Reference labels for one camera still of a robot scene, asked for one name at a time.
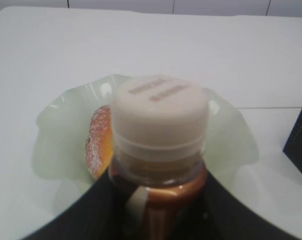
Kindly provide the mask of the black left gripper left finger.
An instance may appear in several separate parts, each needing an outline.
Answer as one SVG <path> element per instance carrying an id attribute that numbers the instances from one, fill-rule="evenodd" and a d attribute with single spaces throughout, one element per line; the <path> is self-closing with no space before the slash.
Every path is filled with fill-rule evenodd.
<path id="1" fill-rule="evenodd" d="M 25 240 L 123 240 L 124 202 L 105 172 L 67 210 Z"/>

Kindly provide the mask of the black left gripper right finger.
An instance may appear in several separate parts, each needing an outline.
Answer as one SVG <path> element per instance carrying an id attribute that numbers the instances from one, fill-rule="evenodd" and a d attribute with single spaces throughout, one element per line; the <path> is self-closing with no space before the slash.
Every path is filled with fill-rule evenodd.
<path id="1" fill-rule="evenodd" d="M 203 189 L 199 240 L 297 240 L 254 213 L 208 171 Z"/>

